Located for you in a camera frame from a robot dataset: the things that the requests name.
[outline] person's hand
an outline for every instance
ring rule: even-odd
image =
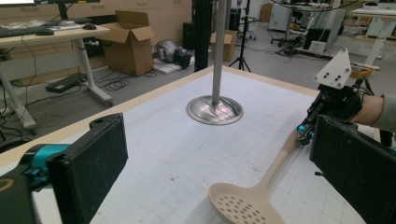
[[[382,97],[364,95],[361,104],[362,109],[352,118],[351,122],[371,126],[381,114],[383,104],[384,99]]]

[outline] grid pattern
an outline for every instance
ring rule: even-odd
[[[212,76],[204,76],[124,113],[130,159],[92,223],[223,223],[208,199],[209,187],[256,185],[314,100],[222,72],[222,95],[245,113],[236,123],[212,126],[186,113],[188,102],[210,94],[211,87]],[[288,224],[364,223],[323,177],[314,175],[318,168],[308,159],[309,150],[309,145],[295,150],[278,172],[269,188],[274,208]],[[48,204],[39,194],[37,203]]]

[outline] spatula head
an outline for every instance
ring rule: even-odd
[[[283,218],[270,204],[266,189],[218,183],[210,186],[209,199],[220,216],[229,223],[284,223]]]

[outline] table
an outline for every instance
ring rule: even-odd
[[[78,42],[77,49],[67,52],[56,52],[35,56],[35,58],[0,61],[0,79],[3,82],[3,85],[12,101],[13,108],[21,120],[24,129],[35,133],[36,124],[23,102],[18,99],[15,91],[13,90],[9,82],[13,79],[32,77],[35,74],[40,75],[83,65],[87,73],[88,89],[101,100],[112,105],[112,98],[94,84],[90,62],[82,40],[84,37],[104,35],[108,32],[110,32],[110,30],[107,28],[97,26],[96,30],[74,29],[57,31],[54,35],[26,35],[0,38],[0,49],[17,46],[30,47],[37,44],[46,44],[65,40],[76,40]]]
[[[207,198],[218,182],[253,186],[263,177],[291,129],[306,116],[317,91],[223,67],[221,95],[244,107],[223,126],[191,119],[186,106],[210,94],[213,67],[84,119],[0,155],[0,175],[39,143],[72,143],[88,123],[123,112],[129,160],[92,223],[223,223]],[[286,223],[363,223],[320,176],[309,145],[296,150],[270,187]],[[34,195],[43,223],[61,223],[50,189]]]
[[[375,39],[373,44],[373,48],[368,55],[366,65],[373,65],[375,57],[378,55],[379,51],[384,47],[384,43],[387,40],[390,32],[392,32],[393,27],[390,24],[396,20],[396,10],[388,10],[388,9],[378,9],[378,10],[369,10],[358,8],[351,12],[352,16],[355,17],[368,17],[368,18],[381,18],[384,22],[382,24],[381,29],[379,30],[379,34]]]

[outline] metal pole base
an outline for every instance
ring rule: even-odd
[[[201,96],[187,104],[187,114],[204,124],[225,125],[238,121],[244,109],[236,101],[220,96],[219,104],[212,105],[212,96]]]

